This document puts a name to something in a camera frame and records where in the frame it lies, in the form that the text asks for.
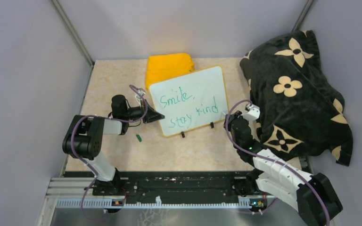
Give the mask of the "yellow-framed whiteboard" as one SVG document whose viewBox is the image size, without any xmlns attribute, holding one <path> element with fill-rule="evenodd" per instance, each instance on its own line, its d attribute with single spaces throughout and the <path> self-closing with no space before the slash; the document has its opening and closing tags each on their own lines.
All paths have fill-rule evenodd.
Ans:
<svg viewBox="0 0 362 226">
<path fill-rule="evenodd" d="M 163 136 L 170 137 L 224 120 L 228 97 L 222 67 L 217 65 L 149 86 Z"/>
</svg>

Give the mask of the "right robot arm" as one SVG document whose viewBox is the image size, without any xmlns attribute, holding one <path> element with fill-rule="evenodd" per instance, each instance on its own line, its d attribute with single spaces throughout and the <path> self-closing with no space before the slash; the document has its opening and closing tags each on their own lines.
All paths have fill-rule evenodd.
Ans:
<svg viewBox="0 0 362 226">
<path fill-rule="evenodd" d="M 300 170 L 276 156 L 251 135 L 241 112 L 226 114 L 224 128 L 242 161 L 254 167 L 247 178 L 252 194 L 269 193 L 292 207 L 308 226 L 329 226 L 343 206 L 330 180 Z"/>
</svg>

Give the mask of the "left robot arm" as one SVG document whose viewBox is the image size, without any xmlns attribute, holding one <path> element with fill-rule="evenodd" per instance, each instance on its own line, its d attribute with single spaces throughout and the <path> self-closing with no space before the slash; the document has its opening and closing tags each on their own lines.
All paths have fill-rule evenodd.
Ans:
<svg viewBox="0 0 362 226">
<path fill-rule="evenodd" d="M 111 118 L 75 115 L 62 142 L 62 150 L 81 160 L 96 177 L 93 195 L 117 195 L 123 189 L 120 173 L 101 153 L 104 134 L 125 135 L 131 121 L 145 124 L 159 121 L 165 116 L 140 100 L 140 106 L 130 107 L 123 95 L 112 97 Z"/>
</svg>

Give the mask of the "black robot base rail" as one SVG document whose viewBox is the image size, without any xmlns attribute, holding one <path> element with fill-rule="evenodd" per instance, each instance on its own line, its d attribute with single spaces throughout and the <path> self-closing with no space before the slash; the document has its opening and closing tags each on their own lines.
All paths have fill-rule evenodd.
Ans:
<svg viewBox="0 0 362 226">
<path fill-rule="evenodd" d="M 232 208 L 264 211 L 271 199 L 253 186 L 250 171 L 120 172 L 109 182 L 96 180 L 94 196 L 120 196 L 115 206 L 156 204 L 169 208 Z"/>
</svg>

